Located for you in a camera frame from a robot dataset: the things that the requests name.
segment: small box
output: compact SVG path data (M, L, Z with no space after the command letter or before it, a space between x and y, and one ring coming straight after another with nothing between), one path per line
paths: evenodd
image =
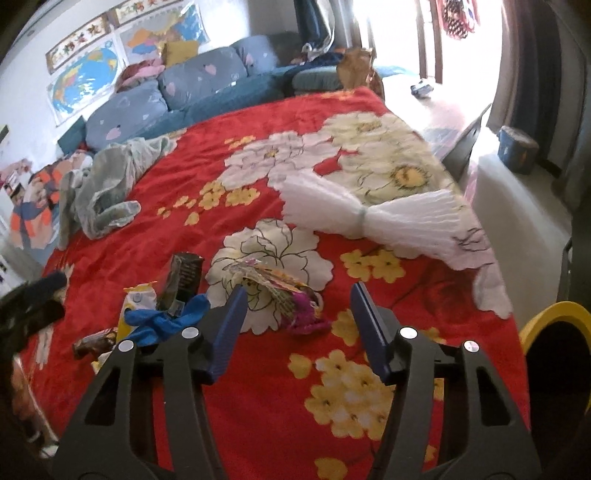
M499 158L514 173L528 175L534 168L540 146L518 128L504 126L499 133Z

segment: blue sofa cushion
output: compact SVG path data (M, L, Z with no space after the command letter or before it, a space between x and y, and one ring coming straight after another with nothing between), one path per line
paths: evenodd
M276 35L255 35L232 44L249 76L268 73L289 63L301 53L298 34L285 32Z
M223 47L167 68L158 85L169 110L181 110L247 75L236 50Z
M80 117L57 141L64 155L73 154L80 144L86 140L86 122Z
M248 77L238 80L234 86L199 100L182 111L167 112L156 124L144 129L137 136L156 138L223 113L275 102L283 98L280 78L271 75Z
M117 93L100 106L86 122L86 144L98 151L122 143L156 123L168 111L156 80Z

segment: clothes pile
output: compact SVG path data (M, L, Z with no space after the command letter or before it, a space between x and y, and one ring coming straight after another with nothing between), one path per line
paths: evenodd
M166 135L134 138L98 152L91 167L66 173L60 183L58 248L66 249L80 228L94 240L130 223L141 205L125 198L144 173L176 146Z
M156 78L165 69L166 66L163 65L160 58L144 60L140 63L129 65L123 72L121 72L121 75L119 75L115 85L115 92L124 92L137 87L146 80Z

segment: yellow pillow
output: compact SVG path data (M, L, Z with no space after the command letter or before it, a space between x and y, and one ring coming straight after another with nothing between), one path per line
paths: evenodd
M169 41L166 44L165 56L166 66L171 67L197 56L199 42L197 40Z

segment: bed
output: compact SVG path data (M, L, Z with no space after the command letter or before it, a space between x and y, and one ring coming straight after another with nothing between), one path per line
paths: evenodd
M327 330L293 335L280 328L268 295L248 287L250 310L228 372L204 391L230 479L366 477L394 393L371 373L348 309L359 280L401 323L450 345L479 342L527 422L525 361L486 236L429 146L372 92L302 96L229 113L177 141L133 189L129 198L142 209L130 225L98 241L78 233L49 259L46 271L69 276L67 314L31 342L23 363L58 434L93 378L89 361L73 359L72 343L117 325L124 288L165 279L179 251L206 258L200 292L212 305L233 286L224 276L228 265L256 257L318 292L331 322ZM384 161L389 170L376 174ZM412 249L284 223L281 183L311 169L368 205L450 190L463 218L459 263L450 268ZM441 418L442 395L436 382L434 419ZM170 468L162 401L156 385L158 463ZM433 425L426 468L437 461L441 426Z

